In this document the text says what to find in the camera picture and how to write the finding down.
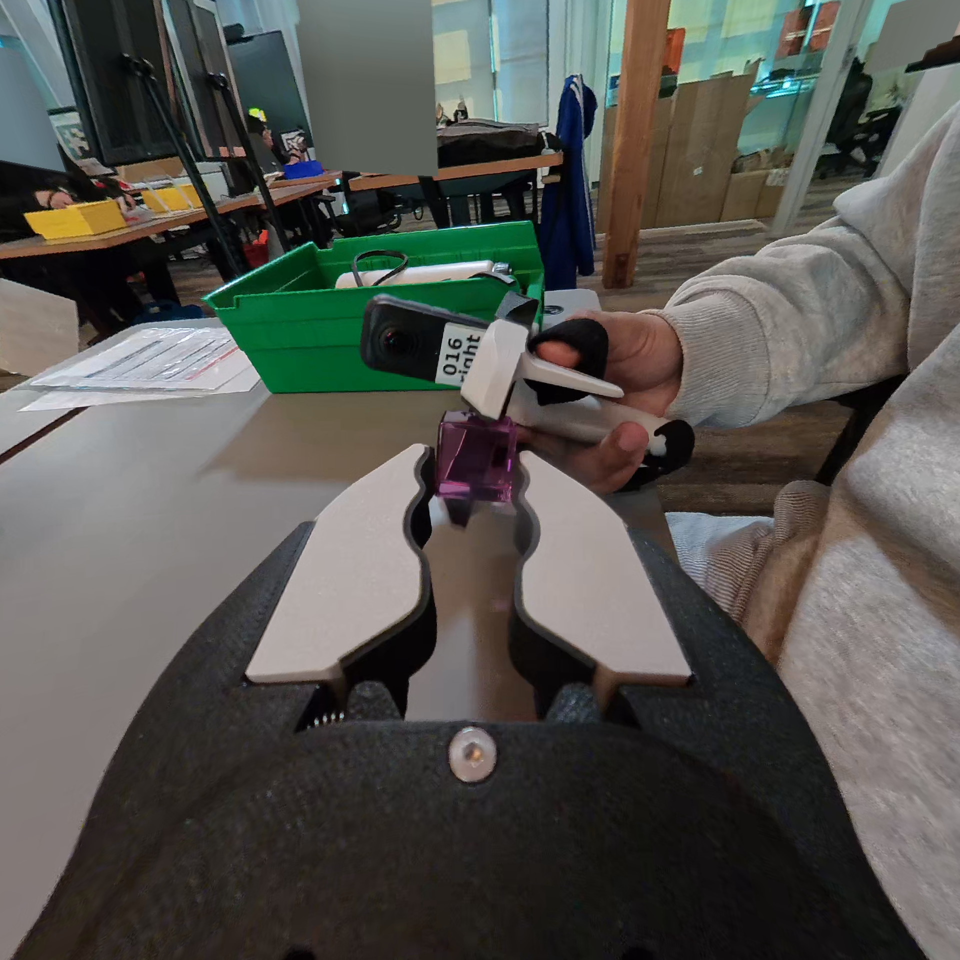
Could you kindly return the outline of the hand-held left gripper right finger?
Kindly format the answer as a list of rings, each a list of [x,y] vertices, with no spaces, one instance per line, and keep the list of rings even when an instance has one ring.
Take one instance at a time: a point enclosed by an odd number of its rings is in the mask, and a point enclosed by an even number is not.
[[[534,709],[573,684],[601,710],[622,687],[686,687],[689,660],[620,516],[533,452],[519,474],[509,654]]]

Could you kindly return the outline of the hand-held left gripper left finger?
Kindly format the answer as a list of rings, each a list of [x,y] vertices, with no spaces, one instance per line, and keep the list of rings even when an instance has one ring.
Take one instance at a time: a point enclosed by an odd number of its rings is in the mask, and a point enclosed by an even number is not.
[[[406,702],[437,642],[424,547],[435,458],[414,443],[355,481],[316,517],[246,678],[348,691],[382,684]]]

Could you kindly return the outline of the purple transparent cube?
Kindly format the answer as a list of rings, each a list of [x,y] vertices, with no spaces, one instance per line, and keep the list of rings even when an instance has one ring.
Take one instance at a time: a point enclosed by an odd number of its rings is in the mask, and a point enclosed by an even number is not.
[[[470,411],[446,411],[438,425],[436,497],[490,503],[513,499],[517,426]]]

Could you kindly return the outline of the person's right forearm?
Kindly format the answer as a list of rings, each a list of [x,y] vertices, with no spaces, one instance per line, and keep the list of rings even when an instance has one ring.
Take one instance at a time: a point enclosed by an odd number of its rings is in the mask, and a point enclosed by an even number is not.
[[[751,426],[905,376],[958,327],[959,106],[833,216],[683,283],[674,419]]]

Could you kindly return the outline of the person's right hand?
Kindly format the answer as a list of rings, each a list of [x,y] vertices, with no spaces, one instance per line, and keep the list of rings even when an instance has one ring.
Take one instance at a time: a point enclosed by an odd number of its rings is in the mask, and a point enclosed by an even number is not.
[[[580,310],[572,319],[590,319],[606,330],[606,371],[600,378],[624,392],[620,402],[662,416],[675,401],[683,372],[676,332],[658,313]],[[518,447],[532,450],[599,496],[621,490],[641,468],[648,442],[642,426],[618,425],[594,446],[520,427]]]

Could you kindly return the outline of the green plastic bin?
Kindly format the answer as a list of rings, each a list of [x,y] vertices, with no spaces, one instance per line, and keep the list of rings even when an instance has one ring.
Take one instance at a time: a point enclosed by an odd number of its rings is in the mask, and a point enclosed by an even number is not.
[[[416,283],[392,289],[337,289],[361,270],[386,270],[405,255],[407,267],[490,260],[510,266],[513,282],[491,277]],[[371,296],[388,293],[492,322],[507,290],[538,300],[534,324],[543,317],[545,268],[530,221],[504,221],[355,238],[328,248],[299,246],[266,265],[222,285],[204,298],[246,354],[272,394],[448,391],[367,367],[361,358],[363,316]]]

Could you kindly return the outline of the blue jacket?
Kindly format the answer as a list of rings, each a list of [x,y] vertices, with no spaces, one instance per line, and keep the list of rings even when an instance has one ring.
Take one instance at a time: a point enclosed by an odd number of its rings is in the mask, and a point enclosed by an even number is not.
[[[573,289],[594,273],[595,222],[585,145],[594,129],[596,97],[580,74],[569,76],[558,102],[559,180],[543,188],[538,232],[544,288]]]

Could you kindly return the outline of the black bag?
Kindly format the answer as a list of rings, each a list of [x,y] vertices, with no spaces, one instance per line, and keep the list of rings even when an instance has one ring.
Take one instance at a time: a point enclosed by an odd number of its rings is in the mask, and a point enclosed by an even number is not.
[[[465,119],[437,130],[438,168],[546,156],[564,150],[561,140],[537,124]]]

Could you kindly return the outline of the printed paper sheet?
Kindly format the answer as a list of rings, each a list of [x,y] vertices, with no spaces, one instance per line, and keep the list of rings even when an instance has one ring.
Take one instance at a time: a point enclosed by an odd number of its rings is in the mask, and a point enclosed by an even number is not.
[[[215,392],[257,372],[222,326],[139,326],[102,351],[32,380],[36,388],[91,392]]]

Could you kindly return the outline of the small yellow stack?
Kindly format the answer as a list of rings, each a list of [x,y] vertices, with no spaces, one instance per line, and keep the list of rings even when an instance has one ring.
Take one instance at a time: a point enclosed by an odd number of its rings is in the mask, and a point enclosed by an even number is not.
[[[203,209],[203,202],[191,183],[147,184],[140,189],[140,195],[144,206],[157,216]]]

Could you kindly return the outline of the black display panel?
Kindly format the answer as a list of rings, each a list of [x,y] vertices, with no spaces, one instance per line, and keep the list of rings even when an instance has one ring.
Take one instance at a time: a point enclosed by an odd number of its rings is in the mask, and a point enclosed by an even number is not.
[[[275,140],[312,150],[306,104],[283,32],[231,35],[226,48],[242,108],[259,116]]]
[[[208,83],[223,73],[235,91],[234,71],[221,18],[212,1],[162,1],[179,114],[190,148],[199,161],[243,160],[230,118]]]
[[[151,66],[159,93],[195,160],[201,160],[186,95],[186,2],[49,2],[75,107],[94,157],[108,167],[166,159],[174,140],[133,61]]]

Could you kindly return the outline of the cardboard boxes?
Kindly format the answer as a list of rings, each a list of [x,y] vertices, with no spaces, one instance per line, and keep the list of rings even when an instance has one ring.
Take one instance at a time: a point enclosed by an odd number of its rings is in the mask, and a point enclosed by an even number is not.
[[[642,231],[753,220],[764,196],[783,191],[770,185],[770,149],[739,148],[744,123],[762,102],[753,92],[761,64],[681,83],[657,99]]]

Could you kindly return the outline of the white paper sheet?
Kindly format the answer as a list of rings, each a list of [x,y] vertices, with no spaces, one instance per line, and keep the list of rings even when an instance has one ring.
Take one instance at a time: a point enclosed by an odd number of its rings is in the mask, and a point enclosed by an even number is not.
[[[218,390],[69,390],[60,388],[42,390],[37,398],[21,406],[18,411],[70,411],[131,402],[202,400],[221,396],[229,392],[230,391],[225,388]]]

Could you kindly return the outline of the black display stand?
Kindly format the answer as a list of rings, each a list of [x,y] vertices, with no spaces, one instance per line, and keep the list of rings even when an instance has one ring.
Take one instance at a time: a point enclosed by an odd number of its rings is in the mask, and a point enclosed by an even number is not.
[[[123,54],[122,60],[127,71],[138,79],[145,91],[153,112],[158,117],[166,135],[174,144],[176,155],[183,165],[190,184],[197,193],[200,206],[222,253],[225,264],[223,279],[227,282],[236,280],[242,276],[244,267],[248,265],[246,258],[243,256],[242,249],[234,243],[234,235],[227,228],[217,203],[210,195],[186,137],[178,127],[169,103],[162,92],[153,66],[145,58],[130,54]]]
[[[243,152],[243,159],[246,162],[249,174],[255,185],[259,199],[267,212],[270,223],[277,235],[277,240],[284,254],[291,251],[291,244],[286,230],[283,226],[279,210],[274,202],[269,186],[265,180],[264,174],[258,162],[254,149],[254,144],[247,130],[247,122],[242,118],[241,112],[234,98],[233,88],[228,77],[224,73],[207,73],[207,82],[220,98],[223,108],[229,118],[229,122],[234,129],[239,146],[235,148],[236,152]]]

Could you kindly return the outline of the large yellow stack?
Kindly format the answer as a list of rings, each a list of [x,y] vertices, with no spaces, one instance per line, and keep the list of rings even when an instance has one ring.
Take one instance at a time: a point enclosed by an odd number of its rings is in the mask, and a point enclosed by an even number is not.
[[[23,217],[33,233],[46,241],[111,234],[127,226],[120,206],[112,198],[26,212]]]

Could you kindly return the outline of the black office chair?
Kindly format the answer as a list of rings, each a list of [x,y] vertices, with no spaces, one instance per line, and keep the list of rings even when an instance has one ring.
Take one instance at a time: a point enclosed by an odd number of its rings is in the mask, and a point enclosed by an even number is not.
[[[895,102],[868,110],[872,89],[872,77],[855,56],[824,139],[824,145],[835,151],[818,159],[814,172],[818,180],[839,176],[848,167],[860,170],[864,179],[877,172],[903,106]]]

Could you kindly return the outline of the wooden post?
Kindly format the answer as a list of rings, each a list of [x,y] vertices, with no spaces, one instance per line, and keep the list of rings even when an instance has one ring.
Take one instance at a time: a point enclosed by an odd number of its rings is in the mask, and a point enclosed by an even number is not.
[[[634,282],[669,10],[670,1],[627,2],[604,246],[606,290]]]

